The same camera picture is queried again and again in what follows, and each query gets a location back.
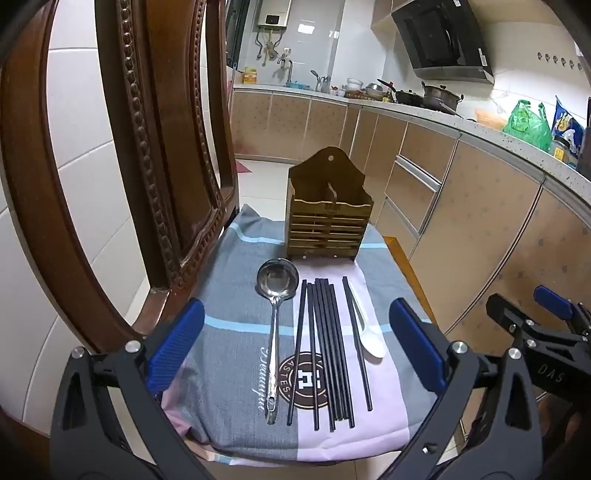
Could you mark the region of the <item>white plastic spoon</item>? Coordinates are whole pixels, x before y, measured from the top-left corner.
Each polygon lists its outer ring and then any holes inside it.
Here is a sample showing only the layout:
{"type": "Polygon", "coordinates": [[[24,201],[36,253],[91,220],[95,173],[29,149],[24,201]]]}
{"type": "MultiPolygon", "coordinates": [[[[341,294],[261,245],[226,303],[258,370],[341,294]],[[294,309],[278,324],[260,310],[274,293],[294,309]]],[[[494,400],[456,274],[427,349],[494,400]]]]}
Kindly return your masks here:
{"type": "Polygon", "coordinates": [[[366,328],[361,332],[361,341],[365,351],[375,359],[381,360],[386,357],[388,347],[386,345],[382,328],[377,320],[375,308],[370,300],[370,294],[366,288],[349,281],[356,291],[360,307],[363,310],[366,328]]]}

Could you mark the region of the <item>pink broom dustpan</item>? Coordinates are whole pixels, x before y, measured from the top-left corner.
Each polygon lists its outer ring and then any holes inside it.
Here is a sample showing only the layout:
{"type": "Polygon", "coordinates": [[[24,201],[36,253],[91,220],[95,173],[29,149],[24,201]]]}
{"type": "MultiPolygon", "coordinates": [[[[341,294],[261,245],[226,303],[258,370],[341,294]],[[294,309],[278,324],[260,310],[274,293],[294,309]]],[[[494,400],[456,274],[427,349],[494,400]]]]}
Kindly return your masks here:
{"type": "Polygon", "coordinates": [[[246,174],[246,173],[252,172],[252,170],[250,170],[249,167],[247,167],[245,164],[243,164],[242,162],[240,162],[238,160],[235,161],[235,166],[236,166],[236,172],[238,174],[246,174]]]}

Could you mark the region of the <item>chrome kitchen faucet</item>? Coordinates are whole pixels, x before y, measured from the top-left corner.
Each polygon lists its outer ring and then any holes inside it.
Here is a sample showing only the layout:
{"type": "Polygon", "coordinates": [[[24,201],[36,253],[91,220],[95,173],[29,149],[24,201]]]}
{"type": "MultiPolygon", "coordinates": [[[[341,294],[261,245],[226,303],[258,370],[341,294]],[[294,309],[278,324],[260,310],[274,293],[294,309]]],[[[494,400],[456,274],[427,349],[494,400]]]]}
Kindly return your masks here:
{"type": "Polygon", "coordinates": [[[290,53],[290,48],[286,48],[277,59],[277,65],[280,67],[280,80],[286,85],[293,80],[294,62],[290,58],[290,53]]]}

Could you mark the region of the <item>stainless steel ladle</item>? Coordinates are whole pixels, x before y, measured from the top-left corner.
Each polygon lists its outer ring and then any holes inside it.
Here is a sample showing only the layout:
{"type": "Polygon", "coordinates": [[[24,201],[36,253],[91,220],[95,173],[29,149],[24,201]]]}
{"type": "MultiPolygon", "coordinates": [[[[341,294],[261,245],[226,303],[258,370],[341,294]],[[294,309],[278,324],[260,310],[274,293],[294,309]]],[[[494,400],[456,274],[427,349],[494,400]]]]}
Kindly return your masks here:
{"type": "Polygon", "coordinates": [[[284,301],[294,298],[300,282],[297,268],[290,260],[274,258],[267,260],[256,273],[256,292],[270,302],[270,340],[266,361],[266,423],[276,423],[277,405],[279,405],[279,375],[280,364],[280,306],[284,301]]]}

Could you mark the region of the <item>black frying pan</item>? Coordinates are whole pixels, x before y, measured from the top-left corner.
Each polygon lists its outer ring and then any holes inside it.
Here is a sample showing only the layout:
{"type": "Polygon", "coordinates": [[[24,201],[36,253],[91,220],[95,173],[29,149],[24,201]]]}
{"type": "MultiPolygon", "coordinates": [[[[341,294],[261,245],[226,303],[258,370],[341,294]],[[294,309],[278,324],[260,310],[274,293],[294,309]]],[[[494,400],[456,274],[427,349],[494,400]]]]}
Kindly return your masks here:
{"type": "Polygon", "coordinates": [[[394,101],[396,103],[414,107],[423,106],[422,96],[412,91],[397,90],[396,88],[394,88],[394,84],[392,82],[386,82],[383,79],[379,79],[379,82],[391,91],[391,93],[393,94],[394,101]]]}

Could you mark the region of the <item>black cooking pot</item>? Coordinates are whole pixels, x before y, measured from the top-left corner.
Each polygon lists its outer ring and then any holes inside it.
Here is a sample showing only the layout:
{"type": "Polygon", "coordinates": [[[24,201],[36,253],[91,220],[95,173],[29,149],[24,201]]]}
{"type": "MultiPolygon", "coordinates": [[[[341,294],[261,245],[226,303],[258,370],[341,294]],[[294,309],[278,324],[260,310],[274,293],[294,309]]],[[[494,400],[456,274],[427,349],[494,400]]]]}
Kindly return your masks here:
{"type": "Polygon", "coordinates": [[[422,82],[424,89],[423,105],[426,108],[455,114],[458,105],[464,100],[464,95],[456,95],[449,91],[445,85],[439,87],[422,82]]]}

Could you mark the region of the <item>green plastic bag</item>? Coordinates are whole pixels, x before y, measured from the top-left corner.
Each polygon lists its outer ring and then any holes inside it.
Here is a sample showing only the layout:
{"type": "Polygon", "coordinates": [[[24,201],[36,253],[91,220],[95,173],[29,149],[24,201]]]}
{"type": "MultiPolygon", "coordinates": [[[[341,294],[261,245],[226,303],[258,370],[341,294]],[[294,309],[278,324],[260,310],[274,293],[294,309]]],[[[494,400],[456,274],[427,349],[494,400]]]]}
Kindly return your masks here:
{"type": "Polygon", "coordinates": [[[538,112],[535,113],[530,101],[519,100],[502,131],[546,153],[550,150],[551,129],[543,103],[538,105],[538,112]]]}

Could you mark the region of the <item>carved brown wooden chair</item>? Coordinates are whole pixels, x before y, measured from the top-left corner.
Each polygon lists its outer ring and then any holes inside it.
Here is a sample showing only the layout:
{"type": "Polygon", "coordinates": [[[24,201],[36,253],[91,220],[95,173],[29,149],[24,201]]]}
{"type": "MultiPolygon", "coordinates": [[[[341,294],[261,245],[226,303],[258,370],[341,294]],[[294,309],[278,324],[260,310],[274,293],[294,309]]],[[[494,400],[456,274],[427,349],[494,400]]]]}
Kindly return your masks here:
{"type": "Polygon", "coordinates": [[[238,210],[224,14],[1,5],[1,437],[39,463],[70,351],[170,321],[238,210]]]}

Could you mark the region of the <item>white bowl on counter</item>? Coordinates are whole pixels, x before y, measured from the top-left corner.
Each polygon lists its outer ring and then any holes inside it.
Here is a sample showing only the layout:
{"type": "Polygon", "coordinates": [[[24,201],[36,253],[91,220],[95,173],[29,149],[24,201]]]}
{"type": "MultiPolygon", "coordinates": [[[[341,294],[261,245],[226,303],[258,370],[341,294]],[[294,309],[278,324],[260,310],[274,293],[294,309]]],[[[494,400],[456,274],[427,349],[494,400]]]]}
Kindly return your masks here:
{"type": "Polygon", "coordinates": [[[363,81],[356,78],[349,77],[346,79],[346,90],[347,91],[360,91],[363,89],[363,81]]]}

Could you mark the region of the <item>black range hood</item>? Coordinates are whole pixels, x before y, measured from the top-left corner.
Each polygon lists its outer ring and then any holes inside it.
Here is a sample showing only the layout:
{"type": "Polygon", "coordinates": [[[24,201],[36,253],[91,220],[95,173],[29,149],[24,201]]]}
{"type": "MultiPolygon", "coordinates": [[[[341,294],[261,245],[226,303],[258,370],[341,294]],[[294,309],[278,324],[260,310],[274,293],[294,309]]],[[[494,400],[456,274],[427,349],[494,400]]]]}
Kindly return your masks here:
{"type": "Polygon", "coordinates": [[[484,37],[469,2],[408,1],[391,16],[418,78],[495,83],[484,37]]]}

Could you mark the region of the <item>grey pink striped cloth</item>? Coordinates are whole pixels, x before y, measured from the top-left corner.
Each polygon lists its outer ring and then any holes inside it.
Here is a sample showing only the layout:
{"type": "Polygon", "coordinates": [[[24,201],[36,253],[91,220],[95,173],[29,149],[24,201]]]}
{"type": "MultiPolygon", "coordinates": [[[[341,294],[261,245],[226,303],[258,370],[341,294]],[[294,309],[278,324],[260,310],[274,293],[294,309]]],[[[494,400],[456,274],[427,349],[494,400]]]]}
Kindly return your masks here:
{"type": "Polygon", "coordinates": [[[342,292],[342,277],[366,288],[388,347],[366,362],[373,411],[365,393],[349,309],[339,298],[339,320],[346,347],[356,426],[348,422],[329,432],[322,355],[315,339],[320,430],[314,429],[311,348],[304,315],[293,425],[287,409],[294,379],[297,300],[280,307],[279,405],[276,423],[264,416],[266,360],[270,340],[270,303],[256,292],[256,272],[284,251],[283,223],[242,208],[217,245],[195,295],[204,304],[205,323],[170,388],[163,409],[176,431],[200,458],[228,465],[270,466],[287,462],[324,463],[373,457],[404,448],[415,435],[436,397],[419,380],[389,321],[394,299],[413,308],[419,301],[383,237],[366,230],[355,260],[318,259],[297,263],[301,279],[328,279],[342,292]]]}

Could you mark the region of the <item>yellow box on counter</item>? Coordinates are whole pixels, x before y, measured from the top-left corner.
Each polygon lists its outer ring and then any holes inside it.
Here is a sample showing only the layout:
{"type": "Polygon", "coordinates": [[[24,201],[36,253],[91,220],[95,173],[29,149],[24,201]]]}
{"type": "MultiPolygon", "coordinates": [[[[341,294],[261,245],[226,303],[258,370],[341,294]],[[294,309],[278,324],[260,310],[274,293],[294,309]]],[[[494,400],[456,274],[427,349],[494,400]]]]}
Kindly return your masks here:
{"type": "Polygon", "coordinates": [[[257,83],[257,70],[252,67],[245,67],[242,72],[242,83],[243,84],[256,84],[257,83]]]}

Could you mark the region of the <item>blue snack bag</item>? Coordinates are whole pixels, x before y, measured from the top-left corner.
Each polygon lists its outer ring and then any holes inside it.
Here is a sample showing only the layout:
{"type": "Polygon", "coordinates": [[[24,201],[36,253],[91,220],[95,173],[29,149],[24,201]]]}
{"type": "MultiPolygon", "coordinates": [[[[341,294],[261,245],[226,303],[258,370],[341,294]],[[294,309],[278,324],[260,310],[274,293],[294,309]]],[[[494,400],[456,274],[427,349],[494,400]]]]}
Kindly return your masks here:
{"type": "Polygon", "coordinates": [[[552,133],[569,143],[570,151],[578,157],[583,143],[584,129],[574,116],[556,98],[552,133]]]}

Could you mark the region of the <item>white gas water heater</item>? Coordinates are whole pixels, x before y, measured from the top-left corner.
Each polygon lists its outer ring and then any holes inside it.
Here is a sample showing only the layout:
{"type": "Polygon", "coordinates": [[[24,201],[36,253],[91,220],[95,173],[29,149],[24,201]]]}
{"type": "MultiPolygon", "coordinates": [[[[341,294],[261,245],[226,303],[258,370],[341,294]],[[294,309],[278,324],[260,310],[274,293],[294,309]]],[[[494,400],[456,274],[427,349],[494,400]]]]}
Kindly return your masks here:
{"type": "Polygon", "coordinates": [[[257,27],[286,28],[291,0],[262,0],[259,4],[257,27]]]}

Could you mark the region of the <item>wooden slatted utensil holder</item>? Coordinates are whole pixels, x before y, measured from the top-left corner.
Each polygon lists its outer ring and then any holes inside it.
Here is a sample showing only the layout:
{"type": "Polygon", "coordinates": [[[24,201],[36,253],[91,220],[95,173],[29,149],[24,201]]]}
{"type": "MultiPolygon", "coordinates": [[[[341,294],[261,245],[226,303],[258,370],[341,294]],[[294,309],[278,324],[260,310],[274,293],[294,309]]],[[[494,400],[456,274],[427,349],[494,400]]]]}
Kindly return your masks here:
{"type": "Polygon", "coordinates": [[[374,200],[366,176],[342,149],[324,148],[287,175],[287,257],[355,259],[374,200]]]}

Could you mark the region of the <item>black chopstick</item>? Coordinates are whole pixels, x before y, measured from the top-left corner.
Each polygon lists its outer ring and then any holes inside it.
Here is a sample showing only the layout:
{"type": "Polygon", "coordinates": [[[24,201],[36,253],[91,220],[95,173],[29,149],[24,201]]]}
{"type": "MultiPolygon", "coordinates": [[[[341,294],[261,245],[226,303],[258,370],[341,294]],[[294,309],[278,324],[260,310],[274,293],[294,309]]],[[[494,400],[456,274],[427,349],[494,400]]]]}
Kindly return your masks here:
{"type": "Polygon", "coordinates": [[[331,385],[329,385],[329,380],[331,380],[331,376],[329,375],[329,356],[327,352],[327,348],[325,347],[325,335],[324,335],[324,328],[322,327],[322,306],[320,301],[320,290],[318,290],[317,283],[312,283],[312,292],[314,292],[314,308],[315,308],[315,323],[317,323],[318,329],[318,344],[320,345],[320,350],[322,354],[322,370],[324,370],[324,378],[325,378],[325,395],[327,396],[328,400],[328,415],[329,415],[329,432],[335,432],[335,411],[334,411],[334,403],[332,402],[332,391],[331,385]]]}
{"type": "Polygon", "coordinates": [[[358,297],[356,296],[356,291],[353,289],[353,285],[349,284],[349,292],[351,292],[351,296],[353,299],[353,309],[356,311],[356,323],[358,323],[358,328],[360,330],[360,334],[366,328],[365,319],[363,319],[363,310],[360,307],[358,297]]]}
{"type": "Polygon", "coordinates": [[[344,287],[346,295],[346,303],[348,303],[349,318],[351,318],[351,325],[353,330],[353,344],[356,347],[356,358],[358,359],[360,372],[363,382],[363,392],[365,393],[365,399],[367,404],[367,410],[373,411],[374,404],[372,399],[372,393],[370,392],[370,382],[366,367],[365,359],[363,358],[363,345],[361,341],[360,329],[358,325],[358,319],[356,319],[355,301],[353,300],[353,291],[349,287],[349,279],[347,276],[342,277],[342,286],[344,287]]]}
{"type": "Polygon", "coordinates": [[[327,343],[327,350],[329,356],[329,375],[331,376],[332,382],[332,397],[334,397],[335,403],[335,421],[342,421],[342,402],[341,396],[339,395],[339,379],[337,365],[335,364],[335,348],[332,346],[332,335],[331,327],[329,327],[329,309],[327,304],[327,297],[325,296],[325,282],[321,278],[318,280],[318,291],[320,293],[320,302],[322,309],[322,324],[325,328],[325,343],[327,343]]]}
{"type": "Polygon", "coordinates": [[[314,412],[314,429],[320,430],[320,411],[318,411],[318,370],[317,357],[315,357],[315,311],[314,311],[314,286],[307,285],[308,295],[308,330],[310,331],[311,348],[311,389],[312,389],[312,412],[314,412]]]}
{"type": "Polygon", "coordinates": [[[300,365],[301,356],[301,340],[303,340],[304,333],[304,311],[305,311],[305,298],[307,298],[308,282],[303,280],[301,282],[301,296],[300,303],[298,304],[298,316],[297,316],[297,335],[295,335],[294,345],[294,379],[293,385],[291,385],[290,391],[290,402],[288,403],[287,409],[287,426],[293,425],[294,421],[294,402],[296,402],[297,395],[297,369],[300,365]]]}
{"type": "Polygon", "coordinates": [[[339,408],[341,408],[342,420],[349,420],[349,406],[346,401],[344,374],[342,374],[341,349],[339,349],[337,325],[335,325],[335,310],[332,306],[331,285],[329,280],[322,280],[322,289],[325,293],[325,304],[328,308],[329,336],[331,336],[332,350],[335,351],[335,389],[338,390],[339,408]]]}
{"type": "Polygon", "coordinates": [[[338,308],[338,301],[337,297],[335,296],[335,286],[331,285],[331,296],[332,296],[332,306],[335,310],[335,325],[337,325],[338,331],[338,340],[339,340],[339,349],[341,349],[341,362],[342,362],[342,374],[344,374],[344,383],[345,383],[345,391],[346,391],[346,401],[348,401],[349,406],[349,428],[353,429],[356,426],[355,422],[355,415],[353,415],[353,401],[351,397],[351,390],[349,389],[349,373],[348,373],[348,364],[346,364],[346,350],[344,346],[344,339],[342,339],[342,326],[341,321],[339,320],[339,308],[338,308]]]}

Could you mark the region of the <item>beige kitchen cabinets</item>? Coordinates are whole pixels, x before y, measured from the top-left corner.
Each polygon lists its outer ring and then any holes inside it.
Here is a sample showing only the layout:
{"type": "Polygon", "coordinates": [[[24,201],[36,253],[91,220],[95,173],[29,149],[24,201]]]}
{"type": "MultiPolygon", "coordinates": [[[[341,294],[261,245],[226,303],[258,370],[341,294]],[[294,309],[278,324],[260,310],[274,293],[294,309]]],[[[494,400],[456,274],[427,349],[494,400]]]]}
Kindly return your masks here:
{"type": "Polygon", "coordinates": [[[448,336],[508,346],[486,313],[494,293],[552,328],[535,288],[589,302],[590,183],[540,149],[458,116],[280,87],[235,87],[230,121],[242,159],[344,150],[365,176],[370,220],[398,240],[448,336]]]}

